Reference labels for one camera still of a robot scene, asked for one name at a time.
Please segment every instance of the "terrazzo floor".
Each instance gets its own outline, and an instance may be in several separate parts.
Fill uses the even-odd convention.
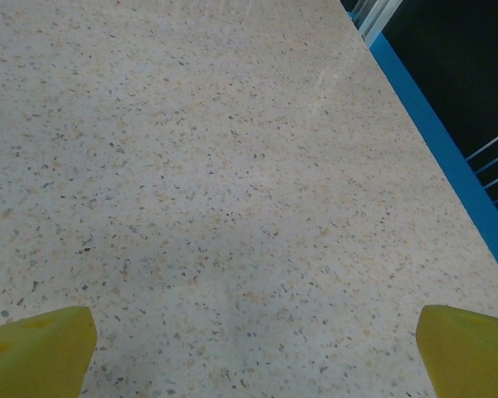
[[[433,396],[498,265],[339,2],[0,2],[0,324],[92,308],[82,396]]]

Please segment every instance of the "blue edge trim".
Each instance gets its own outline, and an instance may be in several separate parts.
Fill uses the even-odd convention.
[[[370,50],[498,262],[498,210],[492,200],[387,39],[379,35]]]

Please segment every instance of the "black floor area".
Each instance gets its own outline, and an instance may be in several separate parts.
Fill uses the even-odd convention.
[[[498,0],[404,0],[383,34],[498,208]]]

